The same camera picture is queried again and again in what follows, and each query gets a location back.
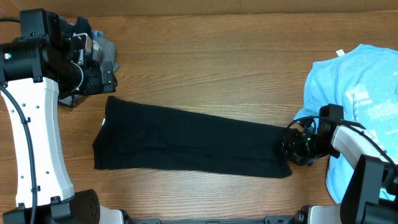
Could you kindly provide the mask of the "black t-shirt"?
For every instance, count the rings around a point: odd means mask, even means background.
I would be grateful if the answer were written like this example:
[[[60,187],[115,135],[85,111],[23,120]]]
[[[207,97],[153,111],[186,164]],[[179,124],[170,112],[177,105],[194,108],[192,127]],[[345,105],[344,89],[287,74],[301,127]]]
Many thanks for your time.
[[[110,96],[93,142],[99,170],[150,168],[284,178],[285,129],[123,101]]]

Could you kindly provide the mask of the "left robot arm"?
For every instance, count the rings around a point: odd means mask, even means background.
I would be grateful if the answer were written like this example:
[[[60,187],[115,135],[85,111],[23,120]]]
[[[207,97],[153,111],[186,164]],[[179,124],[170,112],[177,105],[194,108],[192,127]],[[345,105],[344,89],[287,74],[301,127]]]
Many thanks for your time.
[[[17,159],[16,207],[4,223],[129,223],[122,210],[100,204],[69,178],[57,108],[79,96],[112,93],[114,62],[96,54],[89,22],[74,24],[44,9],[21,11],[21,36],[1,45],[1,95],[12,124]]]

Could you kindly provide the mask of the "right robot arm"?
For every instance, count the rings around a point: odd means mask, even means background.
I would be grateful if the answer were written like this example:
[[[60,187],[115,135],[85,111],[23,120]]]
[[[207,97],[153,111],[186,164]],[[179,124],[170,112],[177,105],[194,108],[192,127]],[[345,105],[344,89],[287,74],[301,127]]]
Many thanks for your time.
[[[308,166],[327,155],[343,156],[354,173],[341,203],[306,205],[288,223],[397,224],[397,200],[379,196],[382,189],[397,195],[397,164],[359,123],[343,118],[343,107],[329,104],[317,116],[295,119],[279,146],[286,158]]]

